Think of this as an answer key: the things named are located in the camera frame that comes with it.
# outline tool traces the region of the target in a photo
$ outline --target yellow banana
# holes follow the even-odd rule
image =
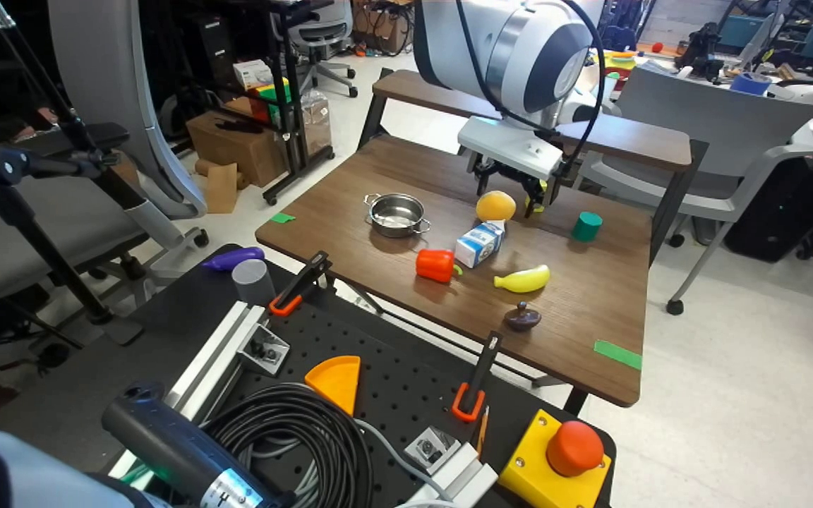
[[[529,293],[542,289],[551,279],[548,265],[539,265],[530,270],[513,272],[506,277],[494,277],[494,287],[503,287],[514,293]]]

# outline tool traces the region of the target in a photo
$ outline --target desk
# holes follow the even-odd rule
[[[359,136],[358,149],[364,147],[373,136],[387,132],[381,126],[381,116],[384,115],[388,99],[465,118],[481,116],[485,119],[500,119],[500,113],[497,113],[487,100],[461,91],[430,85],[415,71],[391,71],[390,68],[382,68],[380,79],[372,85],[372,94],[366,122]],[[574,142],[578,142],[582,137],[587,124],[588,122],[574,122],[558,126],[552,141],[573,147]],[[667,237],[683,198],[686,197],[698,164],[707,151],[707,145],[690,140],[688,135],[675,130],[620,119],[616,116],[599,115],[586,146],[603,154],[627,158],[673,173],[667,192],[664,193],[651,223],[649,263],[652,263],[663,245],[664,238]],[[472,155],[467,162],[470,167],[475,162],[474,157],[475,155]]]
[[[216,254],[238,247],[225,245]],[[272,264],[268,269],[279,287],[293,277]],[[100,425],[106,405],[136,380],[174,384],[235,301],[236,289],[229,274],[194,267],[132,314],[146,327],[135,343],[121,347],[110,341],[94,341],[2,408],[0,430],[78,470],[107,472],[124,448]],[[435,369],[458,377],[468,378],[471,374],[471,364],[336,297],[333,290],[314,291],[306,301],[391,347],[412,351]],[[510,458],[536,409],[545,409],[561,421],[572,418],[494,376],[488,377],[484,389],[491,404],[488,428],[499,437],[486,441],[484,457],[497,471]],[[613,459],[616,446],[612,438],[597,431],[606,454]],[[616,463],[614,459],[597,506],[606,507],[610,501]],[[512,505],[499,497],[485,504],[505,508]]]
[[[348,284],[476,341],[503,332],[503,351],[548,376],[628,407],[639,399],[641,372],[594,353],[611,341],[642,352],[651,227],[644,212],[576,190],[562,190],[544,213],[507,225],[498,254],[465,270],[449,286],[417,279],[416,251],[454,248],[475,223],[477,199],[466,184],[465,158],[382,135],[284,209],[296,221],[268,222],[257,239],[297,260],[329,253],[332,272]],[[519,186],[493,183],[514,199]],[[422,238],[385,238],[364,222],[368,193],[407,193],[425,205],[432,229]],[[568,239],[579,212],[604,218],[591,244]],[[525,296],[494,289],[491,277],[548,264],[551,281]],[[544,318],[530,332],[501,324],[520,300]]]

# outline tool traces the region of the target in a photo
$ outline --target floor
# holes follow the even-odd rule
[[[380,69],[415,68],[411,55],[339,60],[357,70],[361,95],[349,99],[345,87],[320,83],[338,157],[282,193],[274,207],[250,187],[232,214],[183,221],[182,229],[206,228],[214,246],[254,245],[259,225],[356,149]],[[393,135],[455,152],[464,120],[390,102],[383,123]],[[641,401],[621,409],[590,399],[581,414],[619,449],[613,506],[813,505],[813,260],[769,265],[720,250],[687,293],[686,313],[674,317],[664,303],[703,251],[690,236],[677,250],[664,248],[651,269]],[[147,244],[138,254],[156,250]],[[274,252],[269,258],[297,267]],[[562,405],[568,388],[536,393]]]

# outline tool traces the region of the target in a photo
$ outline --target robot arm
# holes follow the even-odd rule
[[[459,0],[484,83],[510,111],[530,116],[573,90],[593,38],[561,0]],[[603,0],[580,0],[590,19]],[[416,66],[438,86],[488,99],[478,83],[455,1],[416,0]]]

